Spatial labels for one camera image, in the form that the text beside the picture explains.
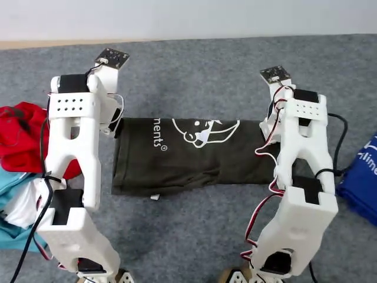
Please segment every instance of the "white cloth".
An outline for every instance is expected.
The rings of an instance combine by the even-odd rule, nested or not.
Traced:
[[[66,187],[65,180],[62,180],[62,187]],[[4,214],[7,215],[4,220],[26,229],[38,217],[37,201],[40,196],[42,199],[39,208],[42,208],[48,197],[48,189],[44,179],[35,178],[27,182],[4,207]]]

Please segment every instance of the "wooden baseboard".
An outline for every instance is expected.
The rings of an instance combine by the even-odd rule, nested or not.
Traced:
[[[37,47],[52,47],[76,44],[105,44],[148,40],[55,40],[55,41],[0,41],[0,50]]]

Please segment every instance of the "circuit board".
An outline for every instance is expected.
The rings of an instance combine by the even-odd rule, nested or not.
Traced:
[[[275,66],[261,70],[260,75],[267,81],[268,84],[290,79],[290,74],[288,74],[288,72],[282,66]]]
[[[129,57],[127,53],[106,48],[97,59],[95,59],[95,62],[119,70]]]

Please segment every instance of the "folded t-shirt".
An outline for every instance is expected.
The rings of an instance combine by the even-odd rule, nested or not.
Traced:
[[[358,152],[336,192],[352,210],[377,225],[377,132]]]
[[[258,121],[123,119],[114,153],[113,194],[155,195],[205,185],[270,183],[275,164]],[[265,151],[277,156],[280,144]]]

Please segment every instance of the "gray carpet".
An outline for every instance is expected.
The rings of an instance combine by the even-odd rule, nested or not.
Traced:
[[[377,130],[377,35],[249,38],[114,44],[131,54],[119,93],[129,117],[262,119],[269,103],[259,70],[281,64],[300,88],[328,98],[328,110],[349,120],[340,152],[346,166]],[[52,76],[83,73],[107,45],[0,51],[0,105],[46,105]],[[330,119],[332,154],[342,124]],[[239,265],[243,234],[266,186],[211,186],[163,197],[110,195],[114,141],[100,138],[102,202],[94,220],[136,282],[216,282]],[[256,237],[277,208],[259,215]],[[1,251],[1,282],[9,282],[19,251]],[[375,282],[377,229],[339,199],[339,214],[313,260],[319,282]],[[74,282],[75,276],[29,254],[18,282]],[[308,270],[287,282],[310,282]]]

